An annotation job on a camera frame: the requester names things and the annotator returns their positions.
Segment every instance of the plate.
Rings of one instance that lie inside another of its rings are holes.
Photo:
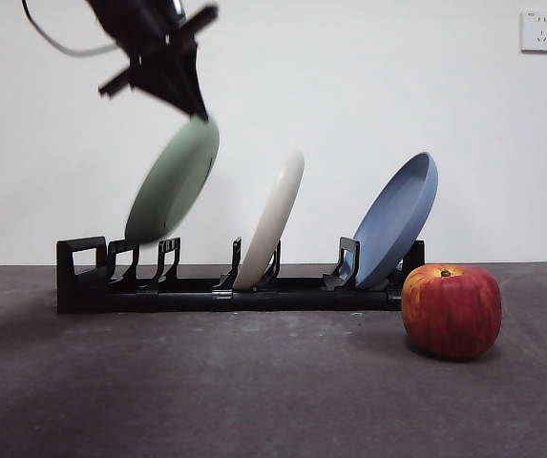
[[[381,283],[409,252],[434,204],[438,172],[428,153],[414,156],[389,181],[363,218],[354,238],[360,241],[356,286]],[[340,275],[350,271],[346,255]]]
[[[243,264],[233,283],[234,289],[253,288],[266,271],[292,211],[304,168],[305,159],[299,151],[291,151],[284,159]]]
[[[220,146],[216,122],[193,116],[163,149],[131,208],[124,237],[135,243],[163,239],[186,216],[209,177]]]

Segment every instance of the black dish rack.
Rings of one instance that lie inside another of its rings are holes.
[[[74,253],[95,250],[95,266],[77,273]],[[360,243],[341,238],[339,259],[320,277],[280,277],[277,249],[263,277],[250,291],[234,291],[240,267],[242,240],[233,241],[228,273],[217,278],[181,278],[178,275],[180,239],[158,243],[158,265],[153,277],[137,273],[139,245],[127,240],[109,244],[104,237],[61,240],[56,244],[57,312],[171,312],[171,311],[281,311],[281,310],[400,310],[403,283],[409,272],[424,264],[424,242],[416,240],[402,263],[371,290],[358,289]],[[116,255],[133,252],[131,265],[116,274]],[[166,264],[167,254],[173,262]],[[351,253],[347,276],[339,271]]]

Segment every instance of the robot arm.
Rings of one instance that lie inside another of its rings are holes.
[[[180,0],[87,0],[103,29],[129,56],[129,67],[99,88],[114,96],[138,87],[207,120],[197,77],[195,34],[218,17],[208,5],[186,20]]]

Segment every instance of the green plate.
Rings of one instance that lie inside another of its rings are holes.
[[[214,165],[220,133],[198,116],[171,139],[150,169],[127,219],[124,237],[136,243],[163,239],[186,216]]]

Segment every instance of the white plate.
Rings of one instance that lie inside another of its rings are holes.
[[[144,180],[124,231],[136,243],[158,241],[173,231],[199,196],[216,160],[220,134],[193,116],[160,153]]]
[[[301,152],[294,150],[285,158],[233,284],[234,289],[253,288],[266,271],[292,211],[304,168]]]

